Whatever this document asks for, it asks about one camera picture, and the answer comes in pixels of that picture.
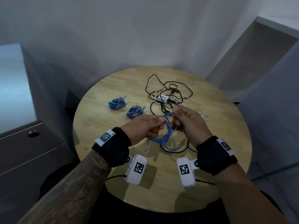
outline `black wristband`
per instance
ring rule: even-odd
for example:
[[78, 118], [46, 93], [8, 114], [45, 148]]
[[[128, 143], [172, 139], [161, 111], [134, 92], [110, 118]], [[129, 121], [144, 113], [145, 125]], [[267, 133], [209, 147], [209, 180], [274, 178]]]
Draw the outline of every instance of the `black wristband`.
[[217, 139], [218, 137], [213, 136], [196, 147], [198, 150], [196, 166], [212, 175], [238, 162], [234, 155], [228, 154], [227, 151], [231, 148], [225, 143], [227, 146], [225, 149]]
[[129, 161], [128, 147], [131, 146], [131, 140], [119, 127], [113, 128], [112, 131], [115, 133], [114, 136], [102, 146], [95, 143], [92, 149], [99, 153], [110, 167], [117, 167]]

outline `white power adapter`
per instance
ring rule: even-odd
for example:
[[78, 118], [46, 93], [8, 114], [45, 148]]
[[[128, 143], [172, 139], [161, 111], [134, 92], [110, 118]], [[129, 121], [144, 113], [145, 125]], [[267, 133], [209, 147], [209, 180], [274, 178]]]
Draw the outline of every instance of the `white power adapter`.
[[196, 185], [194, 170], [199, 169], [194, 165], [195, 160], [189, 160], [188, 157], [177, 158], [178, 171], [180, 173], [181, 181], [184, 187], [191, 187]]
[[168, 99], [169, 99], [169, 96], [165, 96], [163, 94], [161, 94], [160, 96], [157, 96], [156, 99], [158, 101], [163, 101], [164, 103], [167, 103]]
[[130, 161], [127, 163], [129, 167], [126, 171], [125, 181], [133, 185], [139, 185], [147, 165], [147, 159], [139, 154], [136, 154], [133, 158], [129, 157]]

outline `wooden tabletop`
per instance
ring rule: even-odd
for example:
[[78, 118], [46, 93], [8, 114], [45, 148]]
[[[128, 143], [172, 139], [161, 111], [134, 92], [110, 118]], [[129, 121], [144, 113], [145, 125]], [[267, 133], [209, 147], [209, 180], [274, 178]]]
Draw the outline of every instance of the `wooden tabletop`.
[[[150, 114], [152, 100], [145, 92], [148, 78], [156, 74], [164, 83], [178, 81], [185, 83], [192, 91], [192, 99], [201, 102], [208, 115], [208, 127], [211, 132], [224, 139], [236, 152], [239, 164], [248, 171], [251, 160], [251, 139], [248, 127], [233, 102], [218, 88], [204, 79], [185, 71], [167, 67], [136, 67], [116, 72], [96, 83], [81, 100], [74, 118], [74, 142], [79, 158], [82, 160], [92, 149], [93, 141], [108, 129], [120, 127], [130, 121], [126, 113], [134, 105], [146, 106], [145, 114]], [[156, 77], [149, 82], [148, 91], [162, 87]], [[178, 84], [185, 96], [190, 91]], [[126, 106], [120, 110], [110, 110], [108, 102], [114, 98], [127, 95]], [[196, 111], [202, 106], [185, 99], [184, 104]], [[152, 110], [163, 115], [161, 107], [153, 104]], [[169, 142], [170, 147], [184, 145], [187, 139], [182, 132], [174, 132]], [[123, 177], [113, 178], [106, 182], [108, 191], [117, 198], [136, 207], [158, 212], [186, 212], [205, 208], [219, 198], [214, 185], [197, 182], [195, 187], [184, 188], [176, 164], [179, 157], [188, 156], [196, 159], [196, 153], [187, 149], [183, 153], [164, 152], [159, 144], [150, 142], [149, 151], [145, 152], [146, 139], [130, 148], [130, 155], [140, 154], [147, 157], [147, 165], [140, 185], [128, 184]], [[126, 165], [112, 169], [110, 176], [125, 174]], [[200, 169], [195, 170], [197, 179], [213, 182], [212, 176]]]

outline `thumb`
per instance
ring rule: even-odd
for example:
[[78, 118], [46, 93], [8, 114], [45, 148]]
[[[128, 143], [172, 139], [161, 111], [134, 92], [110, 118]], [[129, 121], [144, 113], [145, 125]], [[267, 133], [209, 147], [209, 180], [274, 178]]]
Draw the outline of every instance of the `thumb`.
[[186, 125], [187, 123], [189, 123], [190, 119], [188, 116], [186, 116], [183, 112], [182, 112], [182, 108], [178, 108], [178, 107], [173, 107], [172, 111], [174, 113], [174, 116], [182, 122], [183, 125]]
[[149, 120], [149, 121], [147, 122], [148, 127], [149, 127], [150, 129], [155, 128], [155, 127], [158, 127], [158, 126], [160, 126], [162, 123], [164, 123], [164, 118], [163, 118], [163, 117], [156, 117], [156, 118], [153, 118], [152, 120]]

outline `coiled blue cable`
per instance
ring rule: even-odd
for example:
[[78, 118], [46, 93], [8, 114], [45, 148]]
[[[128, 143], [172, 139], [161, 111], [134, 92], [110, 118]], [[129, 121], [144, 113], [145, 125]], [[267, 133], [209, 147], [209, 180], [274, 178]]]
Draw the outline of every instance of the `coiled blue cable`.
[[143, 106], [143, 107], [133, 106], [129, 109], [126, 116], [128, 116], [129, 119], [134, 119], [135, 117], [142, 115], [144, 109], [145, 109], [145, 106]]
[[111, 110], [119, 110], [122, 107], [125, 107], [126, 103], [125, 103], [125, 98], [127, 97], [127, 95], [125, 95], [124, 97], [120, 97], [120, 98], [116, 98], [113, 99], [112, 101], [108, 102], [108, 106]]
[[[164, 119], [166, 119], [168, 116], [170, 116], [171, 114], [173, 114], [173, 112], [168, 113]], [[164, 137], [162, 138], [150, 138], [151, 141], [153, 142], [157, 142], [158, 144], [163, 144], [165, 148], [167, 148], [170, 151], [177, 151], [180, 147], [172, 149], [166, 146], [166, 142], [168, 142], [168, 140], [170, 139], [172, 133], [177, 129], [177, 126], [175, 127], [174, 130], [171, 129], [171, 126], [169, 124], [169, 122], [167, 120], [164, 120], [164, 123], [167, 127], [167, 134], [164, 135]]]

